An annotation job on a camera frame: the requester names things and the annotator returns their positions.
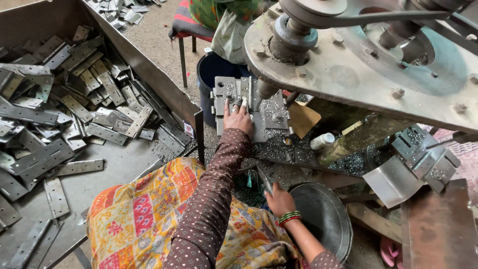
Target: black bucket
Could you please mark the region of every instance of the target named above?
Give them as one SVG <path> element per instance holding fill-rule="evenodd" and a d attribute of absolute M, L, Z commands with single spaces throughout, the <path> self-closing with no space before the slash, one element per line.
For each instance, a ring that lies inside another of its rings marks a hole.
<path fill-rule="evenodd" d="M 289 192 L 304 226 L 343 263 L 352 247 L 353 231 L 339 198 L 320 183 L 301 183 Z"/>
<path fill-rule="evenodd" d="M 237 65 L 228 62 L 221 56 L 213 53 L 203 56 L 196 67 L 197 86 L 201 95 L 201 109 L 204 112 L 204 121 L 207 125 L 216 127 L 216 117 L 211 113 L 211 107 L 214 106 L 214 100 L 210 97 L 210 92 L 214 87 L 215 77 L 249 77 L 254 74 L 247 70 L 247 66 Z"/>

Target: bangle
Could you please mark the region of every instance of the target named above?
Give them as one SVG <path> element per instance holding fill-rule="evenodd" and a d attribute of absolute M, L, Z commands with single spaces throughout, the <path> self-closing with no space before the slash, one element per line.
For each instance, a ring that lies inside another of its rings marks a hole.
<path fill-rule="evenodd" d="M 300 216 L 295 216 L 295 217 L 286 219 L 285 221 L 281 222 L 281 224 L 279 224 L 279 227 L 283 228 L 283 226 L 286 222 L 288 222 L 289 220 L 293 220 L 293 219 L 300 219 Z"/>
<path fill-rule="evenodd" d="M 292 212 L 288 212 L 284 215 L 282 215 L 280 218 L 279 218 L 279 226 L 282 227 L 282 223 L 285 223 L 286 221 L 289 221 L 293 218 L 300 218 L 300 213 L 296 210 L 296 211 L 292 211 Z"/>

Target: chair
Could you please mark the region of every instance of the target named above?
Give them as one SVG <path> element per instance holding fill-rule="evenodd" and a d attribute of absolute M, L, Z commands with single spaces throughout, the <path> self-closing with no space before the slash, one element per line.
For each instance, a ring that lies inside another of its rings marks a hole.
<path fill-rule="evenodd" d="M 179 3 L 176 15 L 174 16 L 173 25 L 168 35 L 169 38 L 171 38 L 171 41 L 179 39 L 179 53 L 181 55 L 181 70 L 183 72 L 184 87 L 187 87 L 187 80 L 183 38 L 189 36 L 193 37 L 193 52 L 196 52 L 196 38 L 212 42 L 214 32 L 214 30 L 203 27 L 191 18 L 188 0 L 183 0 Z"/>

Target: white bottle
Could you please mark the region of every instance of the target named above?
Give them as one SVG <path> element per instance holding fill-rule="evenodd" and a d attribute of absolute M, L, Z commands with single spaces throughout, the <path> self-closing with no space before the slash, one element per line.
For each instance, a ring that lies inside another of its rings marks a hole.
<path fill-rule="evenodd" d="M 312 139 L 310 141 L 310 147 L 313 150 L 318 150 L 318 149 L 324 148 L 327 145 L 332 144 L 334 141 L 335 141 L 334 135 L 331 133 L 326 133 Z"/>

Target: brown polka dot sleeve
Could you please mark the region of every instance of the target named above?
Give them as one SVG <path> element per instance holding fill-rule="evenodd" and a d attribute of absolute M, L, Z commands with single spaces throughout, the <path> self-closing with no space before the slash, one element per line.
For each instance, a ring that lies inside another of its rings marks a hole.
<path fill-rule="evenodd" d="M 202 174 L 186 213 L 173 235 L 163 268 L 214 268 L 231 213 L 232 177 L 250 147 L 240 129 L 224 130 L 209 166 Z"/>
<path fill-rule="evenodd" d="M 342 264 L 337 260 L 334 254 L 330 251 L 322 251 L 319 253 L 310 264 L 312 269 L 343 269 Z"/>

